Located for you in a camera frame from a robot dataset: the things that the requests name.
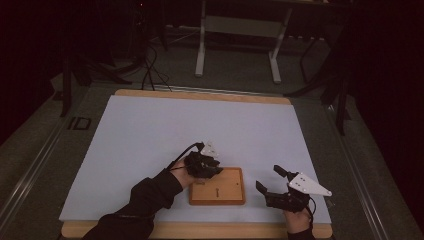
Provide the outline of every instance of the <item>black sleeve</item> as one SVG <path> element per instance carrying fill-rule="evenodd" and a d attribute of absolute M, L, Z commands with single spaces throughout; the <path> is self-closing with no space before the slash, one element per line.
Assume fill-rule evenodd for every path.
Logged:
<path fill-rule="evenodd" d="M 83 240 L 147 239 L 153 231 L 156 212 L 169 209 L 174 196 L 182 190 L 174 175 L 165 169 L 153 179 L 142 180 L 132 188 L 129 203 L 100 218 Z"/>
<path fill-rule="evenodd" d="M 314 235 L 312 235 L 312 228 L 299 233 L 287 233 L 287 235 L 289 240 L 315 240 Z"/>

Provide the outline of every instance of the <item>desk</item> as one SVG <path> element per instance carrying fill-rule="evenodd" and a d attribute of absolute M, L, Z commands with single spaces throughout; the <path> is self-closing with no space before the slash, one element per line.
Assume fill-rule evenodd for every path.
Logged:
<path fill-rule="evenodd" d="M 200 21 L 200 44 L 197 55 L 195 76 L 203 76 L 203 67 L 205 61 L 205 34 L 209 32 L 220 32 L 230 34 L 241 34 L 249 36 L 260 36 L 275 38 L 276 44 L 272 51 L 268 53 L 269 62 L 274 83 L 281 83 L 281 76 L 278 69 L 277 55 L 280 51 L 281 43 L 284 39 L 286 29 L 292 15 L 293 8 L 301 4 L 328 4 L 327 1 L 319 2 L 313 0 L 298 1 L 274 1 L 273 6 L 279 6 L 281 11 L 281 21 L 263 21 L 254 19 L 242 19 L 223 16 L 213 16 L 206 12 L 206 2 L 202 1 L 201 21 Z"/>
<path fill-rule="evenodd" d="M 176 196 L 170 210 L 156 214 L 151 238 L 286 237 L 281 210 L 265 207 L 265 199 L 254 185 L 259 180 L 274 192 L 287 190 L 286 181 L 272 174 L 274 164 L 289 171 L 302 168 L 317 180 L 288 99 L 137 90 L 119 90 L 115 95 L 109 100 L 60 216 L 63 236 L 83 236 L 95 226 L 96 219 L 123 206 L 131 187 L 142 178 L 153 177 L 188 145 L 212 140 L 221 166 L 243 169 L 246 204 L 189 206 L 186 189 Z M 162 110 L 168 114 L 158 117 Z M 229 119 L 231 115 L 239 118 L 234 121 Z M 330 237 L 331 220 L 324 199 L 313 197 L 317 202 L 314 234 Z"/>

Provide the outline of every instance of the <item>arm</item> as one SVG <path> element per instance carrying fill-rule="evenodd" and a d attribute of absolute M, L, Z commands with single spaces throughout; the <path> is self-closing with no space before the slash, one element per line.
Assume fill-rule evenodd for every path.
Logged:
<path fill-rule="evenodd" d="M 312 235 L 311 215 L 306 208 L 296 213 L 290 211 L 283 211 L 283 213 L 289 240 L 315 240 Z"/>
<path fill-rule="evenodd" d="M 174 167 L 184 166 L 178 161 Z M 113 214 L 103 216 L 83 240 L 147 239 L 153 231 L 153 219 L 162 208 L 170 208 L 174 196 L 196 179 L 185 168 L 160 172 L 153 179 L 146 178 L 131 190 L 130 201 Z"/>

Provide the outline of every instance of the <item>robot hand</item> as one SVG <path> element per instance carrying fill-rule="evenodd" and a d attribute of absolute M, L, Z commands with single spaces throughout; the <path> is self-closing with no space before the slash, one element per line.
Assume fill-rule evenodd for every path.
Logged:
<path fill-rule="evenodd" d="M 218 154 L 211 142 L 208 142 L 206 146 L 203 143 L 191 145 L 168 166 L 168 170 L 172 171 L 173 169 L 171 167 L 174 163 L 194 146 L 197 147 L 198 152 L 190 152 L 184 159 L 185 168 L 187 168 L 188 174 L 195 178 L 212 178 L 223 170 L 223 168 L 218 167 L 220 162 L 214 159 Z"/>
<path fill-rule="evenodd" d="M 331 196 L 331 192 L 303 173 L 291 173 L 278 165 L 274 165 L 274 171 L 282 177 L 287 177 L 288 192 L 284 194 L 268 192 L 260 182 L 256 181 L 256 189 L 265 196 L 266 206 L 278 208 L 290 212 L 300 212 L 308 209 L 309 194 Z"/>

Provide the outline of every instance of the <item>wooden tray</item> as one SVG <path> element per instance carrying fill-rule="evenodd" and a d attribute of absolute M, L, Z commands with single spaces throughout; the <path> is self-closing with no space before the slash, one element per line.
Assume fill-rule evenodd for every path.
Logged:
<path fill-rule="evenodd" d="M 190 185 L 190 205 L 243 205 L 243 174 L 241 168 L 226 167 L 205 183 Z"/>

